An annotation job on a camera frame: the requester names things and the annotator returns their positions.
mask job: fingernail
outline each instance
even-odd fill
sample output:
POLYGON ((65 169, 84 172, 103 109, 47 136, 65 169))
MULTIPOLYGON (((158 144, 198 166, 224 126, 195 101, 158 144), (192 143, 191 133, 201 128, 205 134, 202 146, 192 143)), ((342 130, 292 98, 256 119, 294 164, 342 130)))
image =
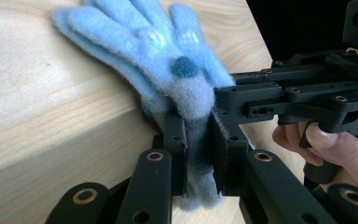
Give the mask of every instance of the fingernail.
POLYGON ((318 127, 318 123, 312 123, 306 130, 307 139, 316 149, 328 149, 332 147, 337 139, 336 133, 325 133, 318 127))

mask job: human hand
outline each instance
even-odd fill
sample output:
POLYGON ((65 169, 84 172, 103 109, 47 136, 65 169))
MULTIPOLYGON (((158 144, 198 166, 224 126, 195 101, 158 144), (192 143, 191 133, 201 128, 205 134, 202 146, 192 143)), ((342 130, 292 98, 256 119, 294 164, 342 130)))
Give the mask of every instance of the human hand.
POLYGON ((306 130, 312 147, 304 149, 299 142, 306 125, 306 122, 299 122, 277 127, 272 138, 281 147, 300 154, 313 165, 320 166, 325 160, 341 166, 333 181, 322 185, 324 190, 341 183, 358 187, 358 138, 350 133, 325 133, 317 123, 312 123, 306 130))

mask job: glove finger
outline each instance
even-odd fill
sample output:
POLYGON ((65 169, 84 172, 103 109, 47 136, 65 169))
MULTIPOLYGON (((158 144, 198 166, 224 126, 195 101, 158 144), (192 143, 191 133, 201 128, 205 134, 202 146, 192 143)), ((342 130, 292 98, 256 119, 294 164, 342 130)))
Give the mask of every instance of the glove finger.
POLYGON ((194 11, 180 3, 174 3, 170 6, 170 15, 174 26, 175 34, 179 37, 188 39, 189 43, 204 42, 199 20, 194 11))
POLYGON ((163 33, 169 36, 172 35, 173 26, 171 20, 159 0, 131 0, 131 2, 152 25, 158 27, 163 33))
POLYGON ((154 102, 157 95, 161 94, 146 78, 145 74, 128 61, 112 54, 107 49, 95 45, 84 36, 75 32, 68 24, 67 18, 72 8, 60 8, 53 12, 52 18, 59 30, 83 50, 96 57, 100 61, 114 67, 148 102, 154 102))
POLYGON ((197 15, 183 4, 170 7, 175 27, 176 47, 193 60, 204 72, 205 78, 214 88, 234 86, 235 82, 213 50, 205 42, 197 15))
POLYGON ((91 42, 140 67, 158 90, 166 91, 172 82, 170 64, 182 53, 155 28, 133 34, 94 7, 73 10, 68 22, 91 42))
POLYGON ((129 0, 94 0, 98 9, 112 20, 125 25, 131 30, 150 26, 144 16, 129 0))

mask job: wood grain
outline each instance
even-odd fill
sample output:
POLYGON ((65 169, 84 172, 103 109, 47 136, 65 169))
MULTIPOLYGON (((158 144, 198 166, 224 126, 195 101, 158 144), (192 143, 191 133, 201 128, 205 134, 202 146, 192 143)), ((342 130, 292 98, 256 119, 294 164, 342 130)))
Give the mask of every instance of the wood grain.
MULTIPOLYGON (((162 1, 167 7, 173 0, 162 1)), ((182 1, 199 16, 229 72, 271 59, 244 0, 182 1)), ((61 36, 50 13, 76 0, 0 0, 0 223, 43 223, 61 196, 86 181, 108 188, 131 175, 158 132, 138 95, 112 68, 61 36)), ((275 122, 242 127, 301 178, 294 154, 273 145, 275 122)), ((173 223, 243 223, 238 198, 213 210, 173 208, 173 223)))

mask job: light blue glove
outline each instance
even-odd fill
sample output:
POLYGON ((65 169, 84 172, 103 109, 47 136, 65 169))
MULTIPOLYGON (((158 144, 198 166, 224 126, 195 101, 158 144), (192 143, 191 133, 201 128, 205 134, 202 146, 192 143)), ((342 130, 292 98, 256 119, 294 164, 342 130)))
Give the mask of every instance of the light blue glove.
POLYGON ((166 99, 161 92, 172 98, 186 121, 190 146, 189 200, 179 203, 185 209, 197 207, 196 193, 204 206, 212 207, 220 201, 205 139, 214 104, 213 87, 234 85, 234 82, 203 40, 197 17, 189 7, 180 4, 171 7, 173 26, 158 1, 132 3, 124 0, 89 1, 97 8, 61 9, 53 17, 65 35, 85 51, 115 67, 141 95, 151 96, 144 97, 151 111, 156 110, 156 102, 157 108, 169 108, 165 106, 168 104, 164 103, 166 99), (113 63, 111 59, 106 60, 110 57, 115 58, 113 63))
POLYGON ((87 53, 114 67, 124 78, 126 78, 140 93, 147 110, 152 114, 158 125, 162 127, 166 112, 172 109, 171 100, 162 92, 156 90, 143 71, 138 67, 125 59, 112 54, 103 47, 92 43, 86 37, 74 31, 67 23, 69 13, 72 10, 73 8, 69 7, 55 10, 52 15, 55 25, 65 36, 75 42, 87 53))

